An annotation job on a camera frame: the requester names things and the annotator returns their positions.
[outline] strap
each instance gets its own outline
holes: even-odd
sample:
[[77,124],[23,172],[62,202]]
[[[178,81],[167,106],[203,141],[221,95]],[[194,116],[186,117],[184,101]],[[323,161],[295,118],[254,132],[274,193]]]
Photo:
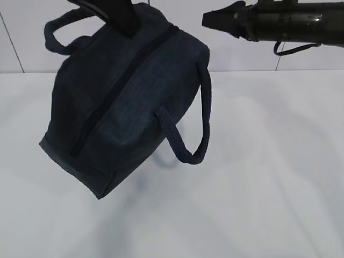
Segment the strap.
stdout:
[[60,18],[56,20],[49,21],[45,27],[44,27],[44,37],[46,40],[46,48],[53,52],[53,53],[58,53],[61,55],[71,55],[74,51],[78,49],[78,44],[76,44],[75,41],[73,41],[71,44],[68,46],[64,46],[61,43],[59,43],[56,40],[56,37],[54,36],[54,32],[57,31],[58,29],[77,22],[78,20],[82,20],[85,18],[92,17],[93,14],[82,9],[75,9],[67,12]]
[[125,36],[133,37],[141,28],[132,0],[68,0],[94,13]]
[[200,164],[205,157],[210,137],[211,79],[206,67],[197,65],[202,94],[203,137],[194,155],[185,147],[182,137],[169,112],[161,106],[155,113],[176,157],[183,163]]
[[278,55],[278,56],[290,55],[290,54],[295,54],[297,52],[309,49],[311,47],[319,47],[319,46],[321,46],[321,44],[315,44],[314,43],[314,44],[308,44],[308,45],[296,47],[296,48],[293,48],[293,49],[290,49],[290,50],[286,50],[286,51],[277,52],[277,50],[280,47],[280,45],[281,45],[280,41],[276,42],[275,47],[274,47],[275,55]]

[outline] navy blue bag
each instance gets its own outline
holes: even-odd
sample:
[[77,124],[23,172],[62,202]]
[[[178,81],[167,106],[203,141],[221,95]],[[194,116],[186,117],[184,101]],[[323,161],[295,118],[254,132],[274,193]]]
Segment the navy blue bag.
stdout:
[[[167,138],[184,163],[203,161],[209,143],[209,49],[147,5],[135,11],[142,28],[133,38],[105,24],[92,37],[63,46],[54,32],[91,17],[72,10],[45,27],[46,47],[69,55],[59,69],[51,122],[40,146],[98,199],[109,194]],[[202,93],[203,137],[194,154],[176,128]]]

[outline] white tile wall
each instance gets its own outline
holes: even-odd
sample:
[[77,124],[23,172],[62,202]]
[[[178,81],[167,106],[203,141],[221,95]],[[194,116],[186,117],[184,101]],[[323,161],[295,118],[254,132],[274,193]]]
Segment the white tile wall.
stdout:
[[202,27],[205,12],[225,8],[235,1],[228,0],[150,0],[165,16],[181,29],[198,37],[211,50],[211,71],[275,70],[278,57],[273,54],[273,42],[248,42]]
[[[300,3],[338,2],[338,0],[300,0]],[[287,42],[284,50],[304,45]],[[281,58],[278,70],[337,70],[344,69],[344,48],[321,46]]]
[[[74,8],[77,6],[67,0],[0,1],[0,10],[25,72],[56,71],[60,67],[66,57],[45,49],[43,29],[49,20]],[[103,24],[92,17],[61,29],[56,37],[68,44],[81,35],[94,34]]]
[[10,38],[0,18],[0,73],[22,73]]

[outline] black zipper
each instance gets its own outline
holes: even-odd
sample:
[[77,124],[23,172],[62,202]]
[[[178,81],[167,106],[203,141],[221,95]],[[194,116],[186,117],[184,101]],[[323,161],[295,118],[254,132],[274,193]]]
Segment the black zipper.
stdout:
[[161,45],[168,41],[173,35],[179,31],[177,26],[171,25],[160,36],[152,40],[144,46],[135,56],[128,68],[124,71],[117,83],[113,86],[110,92],[106,95],[100,106],[91,114],[91,116],[84,123],[80,135],[75,141],[74,146],[70,151],[70,156],[77,157],[82,150],[88,136],[97,126],[98,122],[105,115],[112,103],[117,99],[120,93],[124,90],[126,84],[129,82],[134,73],[142,65],[142,63],[149,58]]

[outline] tile grout line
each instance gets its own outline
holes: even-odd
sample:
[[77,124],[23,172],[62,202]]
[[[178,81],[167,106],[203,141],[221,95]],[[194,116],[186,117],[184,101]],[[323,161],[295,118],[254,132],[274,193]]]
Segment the tile grout line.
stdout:
[[277,71],[277,69],[278,69],[278,65],[280,64],[281,57],[282,57],[282,56],[280,56],[280,57],[278,58],[278,61],[277,61],[277,65],[276,65],[275,71]]
[[2,20],[2,23],[4,24],[4,27],[5,27],[6,33],[7,33],[7,35],[8,35],[8,36],[9,36],[9,38],[10,38],[10,41],[11,41],[11,44],[12,44],[13,50],[15,51],[15,54],[16,54],[16,56],[17,56],[17,60],[18,60],[18,62],[19,62],[19,65],[20,65],[20,67],[21,67],[21,70],[23,71],[23,73],[25,73],[25,71],[24,71],[24,68],[23,68],[23,65],[22,65],[22,62],[21,62],[21,61],[20,61],[20,59],[19,59],[19,56],[18,56],[17,50],[16,50],[16,48],[15,48],[15,46],[14,46],[14,44],[13,44],[12,38],[11,38],[11,36],[10,36],[10,32],[9,32],[9,30],[7,29],[7,26],[6,26],[6,23],[5,23],[4,17],[2,16],[1,12],[0,12],[0,18],[1,18],[1,20]]

